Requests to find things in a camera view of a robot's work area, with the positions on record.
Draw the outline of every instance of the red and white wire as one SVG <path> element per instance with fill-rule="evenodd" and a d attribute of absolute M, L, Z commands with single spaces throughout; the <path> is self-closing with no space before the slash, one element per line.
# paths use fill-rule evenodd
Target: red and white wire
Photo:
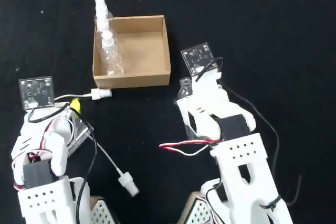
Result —
<path fill-rule="evenodd" d="M 12 170 L 14 170 L 14 168 L 15 168 L 15 162 L 16 162 L 16 160 L 17 160 L 18 157 L 20 157 L 20 156 L 23 155 L 23 154 L 27 154 L 27 153 L 31 153 L 31 152 L 32 152 L 32 153 L 33 153 L 33 152 L 37 152 L 37 153 L 39 153 L 39 152 L 52 153 L 50 150 L 42 149 L 42 148 L 40 148 L 40 149 L 30 149 L 30 150 L 26 150 L 26 151 L 24 151 L 24 152 L 21 152 L 20 154 L 18 154 L 18 155 L 13 159 L 13 161 L 12 161 L 12 165 L 11 165 Z"/>
<path fill-rule="evenodd" d="M 14 182 L 14 184 L 13 184 L 13 187 L 14 187 L 14 189 L 16 189 L 17 191 L 22 191 L 22 190 L 25 189 L 24 186 L 19 186 L 19 185 L 16 184 L 15 182 Z"/>
<path fill-rule="evenodd" d="M 186 153 L 182 150 L 179 150 L 179 149 L 176 149 L 176 148 L 172 148 L 172 147 L 162 147 L 164 150 L 168 150 L 168 151 L 171 151 L 171 152 L 178 152 L 178 153 L 181 153 L 182 155 L 184 156 L 195 156 L 197 155 L 198 153 L 204 151 L 205 149 L 207 149 L 209 147 L 209 145 L 205 145 L 204 147 L 202 147 L 201 149 L 199 149 L 198 151 L 194 152 L 194 153 Z"/>
<path fill-rule="evenodd" d="M 210 140 L 210 138 L 206 138 L 206 140 L 187 140 L 187 141 L 182 141 L 182 142 L 177 142 L 177 143 L 164 143 L 164 144 L 160 144 L 159 147 L 164 150 L 171 151 L 171 152 L 181 153 L 182 155 L 185 155 L 185 156 L 195 156 L 198 153 L 207 149 L 209 147 L 209 144 L 216 144 L 218 142 L 219 141 L 217 140 L 213 141 L 213 140 Z M 173 146 L 187 145 L 187 144 L 206 144 L 206 145 L 194 153 L 186 153 L 180 149 L 173 147 Z"/>

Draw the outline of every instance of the white wire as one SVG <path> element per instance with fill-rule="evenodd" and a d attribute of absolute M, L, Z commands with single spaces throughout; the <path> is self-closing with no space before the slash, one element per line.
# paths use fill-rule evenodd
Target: white wire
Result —
<path fill-rule="evenodd" d="M 97 146 L 100 148 L 100 150 L 105 154 L 105 156 L 109 159 L 109 161 L 111 162 L 111 164 L 115 167 L 115 169 L 117 170 L 117 172 L 119 173 L 120 176 L 123 175 L 122 171 L 119 169 L 119 167 L 115 164 L 115 162 L 112 160 L 112 158 L 110 157 L 110 155 L 104 150 L 104 148 L 97 143 Z"/>
<path fill-rule="evenodd" d="M 65 97 L 78 97 L 78 98 L 82 98 L 82 97 L 91 97 L 91 93 L 90 94 L 64 94 L 61 95 L 60 97 L 56 97 L 54 98 L 54 101 L 57 101 L 59 99 L 65 98 Z"/>
<path fill-rule="evenodd" d="M 176 149 L 176 148 L 172 148 L 172 147 L 164 147 L 164 149 L 175 151 L 175 152 L 179 152 L 179 153 L 183 154 L 184 156 L 195 156 L 198 153 L 200 153 L 200 152 L 204 151 L 205 149 L 207 149 L 208 147 L 209 147 L 209 145 L 207 144 L 204 147 L 202 147 L 201 149 L 199 149 L 197 152 L 194 152 L 194 153 L 185 153 L 182 150 L 179 150 L 179 149 Z"/>

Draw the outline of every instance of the red wire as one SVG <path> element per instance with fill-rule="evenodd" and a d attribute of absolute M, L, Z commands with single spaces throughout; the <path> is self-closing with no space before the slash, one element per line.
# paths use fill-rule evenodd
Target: red wire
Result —
<path fill-rule="evenodd" d="M 178 145 L 186 145 L 186 144 L 215 144 L 218 143 L 218 140 L 192 140 L 190 142 L 179 142 L 179 143 L 167 143 L 167 144 L 160 144 L 160 148 L 165 148 L 165 147 L 173 147 L 173 146 L 178 146 Z"/>

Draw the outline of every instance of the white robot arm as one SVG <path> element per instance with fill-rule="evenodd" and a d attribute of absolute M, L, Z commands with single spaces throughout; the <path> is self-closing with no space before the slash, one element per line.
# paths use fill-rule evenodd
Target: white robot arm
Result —
<path fill-rule="evenodd" d="M 256 128 L 255 119 L 251 113 L 230 102 L 227 92 L 217 84 L 221 72 L 213 62 L 208 45 L 187 49 L 182 56 L 192 78 L 189 87 L 181 85 L 179 94 L 184 95 L 178 97 L 177 105 L 189 139 L 207 136 L 219 141 L 212 145 L 210 154 L 219 165 L 221 178 L 208 181 L 201 188 L 202 195 L 216 213 L 213 223 L 270 224 L 269 216 L 274 224 L 292 224 L 269 169 L 260 134 L 252 133 Z M 205 65 L 197 62 L 205 58 L 212 58 L 206 68 L 216 67 L 204 71 Z M 240 174 L 239 166 L 242 165 L 249 171 L 249 183 Z M 219 183 L 223 183 L 227 202 L 221 202 L 217 191 L 213 190 Z"/>

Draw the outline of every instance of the hole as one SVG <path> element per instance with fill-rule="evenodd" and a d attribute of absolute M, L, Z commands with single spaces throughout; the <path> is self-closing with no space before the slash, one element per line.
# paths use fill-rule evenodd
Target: hole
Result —
<path fill-rule="evenodd" d="M 194 130 L 194 132 L 197 132 L 197 127 L 196 127 L 196 122 L 195 122 L 194 116 L 191 115 L 190 112 L 188 112 L 188 117 L 189 117 L 189 122 L 190 122 L 191 128 Z"/>
<path fill-rule="evenodd" d="M 239 165 L 238 169 L 239 169 L 241 177 L 244 178 L 247 183 L 250 183 L 251 175 L 250 175 L 250 172 L 248 171 L 247 165 Z"/>

